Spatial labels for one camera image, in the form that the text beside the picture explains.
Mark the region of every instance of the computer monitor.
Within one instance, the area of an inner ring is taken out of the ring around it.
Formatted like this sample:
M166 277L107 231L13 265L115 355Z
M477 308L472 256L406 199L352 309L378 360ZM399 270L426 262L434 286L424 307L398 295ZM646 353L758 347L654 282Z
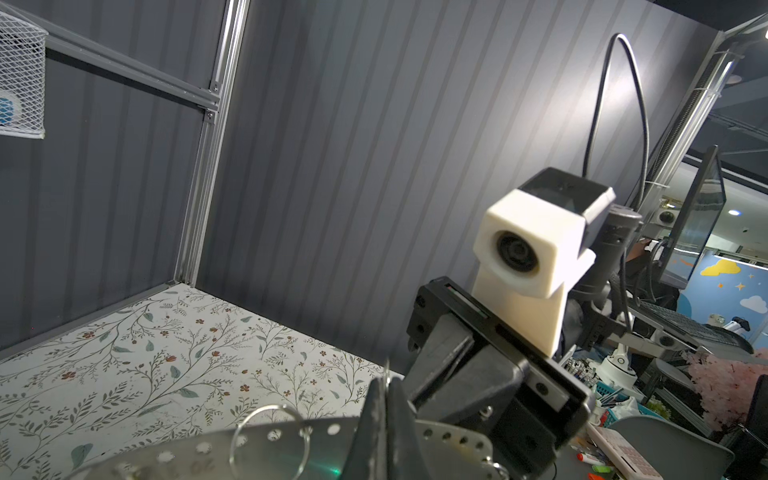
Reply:
M723 207L723 170L715 145L704 155L661 254L660 282L681 290L688 285Z

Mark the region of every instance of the metal rail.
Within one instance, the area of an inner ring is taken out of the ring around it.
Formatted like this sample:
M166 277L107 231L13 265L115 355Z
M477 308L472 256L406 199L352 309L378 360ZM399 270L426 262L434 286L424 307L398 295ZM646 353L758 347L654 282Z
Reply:
M0 10L47 30L46 48L189 101L205 110L216 111L219 108L220 96L217 92L196 87L189 82L150 67L135 58L104 47L90 38L7 3L0 2Z
M249 7L250 0L229 0L224 14L221 29L223 33L217 64L214 66L216 76L211 82L211 87L221 93L220 108L217 113L206 113L206 121L200 133L194 177L184 218L184 232L174 273L176 280L191 286L197 283L197 272L203 255L210 203L214 195L221 146Z
M654 159L654 167L651 168L652 181L644 179L647 182L645 198L637 209L643 216L643 223L648 223L658 208L664 190L707 119L740 56L740 53L729 48L715 51L705 64L696 84L689 90L683 108L666 133L664 146Z
M727 117L721 113L711 111L709 119L717 124L723 125L729 130L740 131L746 135L757 138L758 140L768 141L768 131L762 128L755 127L752 124L748 124L745 121L738 120L736 118ZM720 152L720 155L731 154L732 152Z

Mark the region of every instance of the bolt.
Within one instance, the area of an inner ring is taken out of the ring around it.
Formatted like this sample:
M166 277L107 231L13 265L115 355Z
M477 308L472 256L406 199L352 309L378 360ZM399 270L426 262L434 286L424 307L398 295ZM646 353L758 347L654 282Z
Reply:
M484 422L485 420L488 420L491 418L491 415L493 415L493 407L488 405L480 409L480 419Z

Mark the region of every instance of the blue wall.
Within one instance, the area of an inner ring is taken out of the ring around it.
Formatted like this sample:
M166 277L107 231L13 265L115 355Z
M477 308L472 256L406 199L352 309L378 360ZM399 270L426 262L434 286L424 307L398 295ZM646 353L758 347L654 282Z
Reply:
M766 299L768 270L718 258L706 250L688 288L680 292L677 311L699 323L706 323L711 313L726 320L740 316L754 331L768 313ZM768 336L761 335L755 345L768 346Z

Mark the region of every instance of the pink artificial tree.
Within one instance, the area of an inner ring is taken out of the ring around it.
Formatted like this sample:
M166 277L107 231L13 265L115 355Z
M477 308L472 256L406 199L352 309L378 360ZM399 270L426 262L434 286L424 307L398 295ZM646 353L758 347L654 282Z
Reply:
M768 358L768 349L755 356ZM725 433L746 421L757 379L768 375L768 366L718 359L713 355L691 353L685 357L688 373L701 395L704 420L715 432Z

